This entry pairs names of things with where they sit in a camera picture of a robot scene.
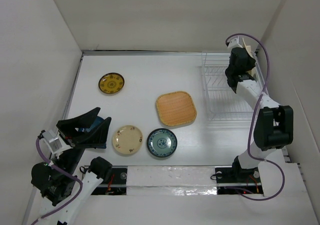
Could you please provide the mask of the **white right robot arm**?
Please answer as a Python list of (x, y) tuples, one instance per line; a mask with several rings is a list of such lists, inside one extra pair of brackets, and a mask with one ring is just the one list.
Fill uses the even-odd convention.
[(237, 182), (252, 176), (269, 154), (293, 142), (293, 109), (262, 91), (249, 73), (255, 65), (245, 48), (234, 47), (225, 70), (229, 87), (253, 109), (247, 149), (232, 163), (231, 177)]

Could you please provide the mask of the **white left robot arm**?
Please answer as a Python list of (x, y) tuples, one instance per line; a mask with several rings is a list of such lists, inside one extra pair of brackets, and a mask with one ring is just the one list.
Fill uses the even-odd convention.
[(112, 176), (112, 164), (98, 156), (85, 168), (83, 177), (74, 174), (86, 149), (105, 149), (111, 117), (96, 123), (100, 107), (74, 118), (59, 120), (58, 132), (42, 130), (35, 146), (42, 162), (31, 170), (31, 184), (42, 197), (35, 225), (71, 225), (80, 209), (100, 185)]

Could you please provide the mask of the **green-rimmed bamboo tray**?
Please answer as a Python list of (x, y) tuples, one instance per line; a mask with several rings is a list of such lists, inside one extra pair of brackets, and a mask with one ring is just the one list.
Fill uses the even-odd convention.
[(253, 56), (252, 49), (250, 45), (247, 45), (245, 39), (241, 39), (242, 46), (245, 48), (248, 58), (246, 62), (246, 69), (249, 75), (253, 77), (255, 81), (258, 81), (257, 69), (256, 69), (256, 59)]

